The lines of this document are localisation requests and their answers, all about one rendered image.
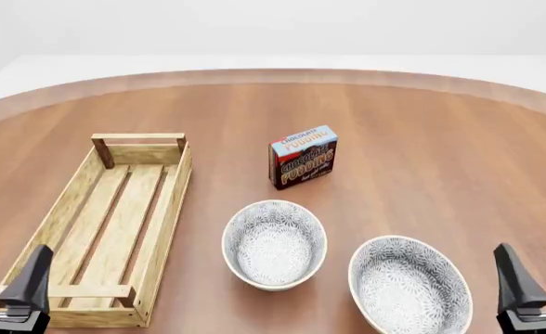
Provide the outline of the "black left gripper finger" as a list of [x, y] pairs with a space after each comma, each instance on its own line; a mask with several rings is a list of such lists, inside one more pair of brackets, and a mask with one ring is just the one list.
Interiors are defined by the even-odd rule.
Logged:
[[54, 252], [40, 244], [12, 282], [0, 293], [8, 315], [49, 313], [48, 279]]

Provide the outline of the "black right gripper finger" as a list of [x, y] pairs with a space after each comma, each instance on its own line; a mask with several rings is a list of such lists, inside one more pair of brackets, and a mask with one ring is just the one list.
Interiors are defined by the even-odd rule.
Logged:
[[527, 271], [510, 244], [501, 243], [493, 254], [499, 282], [498, 314], [546, 306], [546, 291]]

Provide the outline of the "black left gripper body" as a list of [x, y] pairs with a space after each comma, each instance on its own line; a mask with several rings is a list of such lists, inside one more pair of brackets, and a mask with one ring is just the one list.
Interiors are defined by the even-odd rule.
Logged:
[[30, 311], [26, 315], [0, 312], [0, 334], [45, 334], [49, 322], [49, 313], [44, 311]]

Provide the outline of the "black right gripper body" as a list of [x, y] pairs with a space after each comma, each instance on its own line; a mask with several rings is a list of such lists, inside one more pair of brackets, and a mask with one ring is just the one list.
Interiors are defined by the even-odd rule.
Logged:
[[502, 334], [546, 334], [546, 312], [540, 308], [498, 306], [497, 320]]

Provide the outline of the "wooden slat tray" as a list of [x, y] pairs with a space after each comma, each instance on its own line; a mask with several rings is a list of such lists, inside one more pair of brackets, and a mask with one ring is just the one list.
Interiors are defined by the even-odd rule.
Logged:
[[[36, 247], [54, 252], [52, 328], [146, 328], [162, 282], [192, 157], [182, 134], [95, 134], [70, 179], [42, 199], [47, 213], [17, 239], [0, 294]], [[4, 305], [0, 302], [0, 312]]]

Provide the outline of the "large patterned grey-white bowl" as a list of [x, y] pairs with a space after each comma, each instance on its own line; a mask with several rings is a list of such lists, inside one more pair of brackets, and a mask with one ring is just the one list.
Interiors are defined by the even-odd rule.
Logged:
[[461, 272], [415, 238], [365, 241], [347, 277], [355, 305], [379, 334], [466, 334], [471, 325], [473, 298]]

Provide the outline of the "small patterned grey-white bowl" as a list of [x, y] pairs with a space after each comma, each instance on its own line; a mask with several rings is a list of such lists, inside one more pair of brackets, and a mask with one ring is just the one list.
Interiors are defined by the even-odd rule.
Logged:
[[230, 272], [264, 291], [305, 283], [322, 266], [327, 233], [307, 208], [283, 199], [254, 202], [226, 224], [221, 250]]

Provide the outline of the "chocolate pudding box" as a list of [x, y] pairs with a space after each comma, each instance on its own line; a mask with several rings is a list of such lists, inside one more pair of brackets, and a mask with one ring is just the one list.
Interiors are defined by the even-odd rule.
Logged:
[[321, 125], [286, 135], [268, 146], [268, 177], [277, 190], [328, 174], [333, 169], [338, 135]]

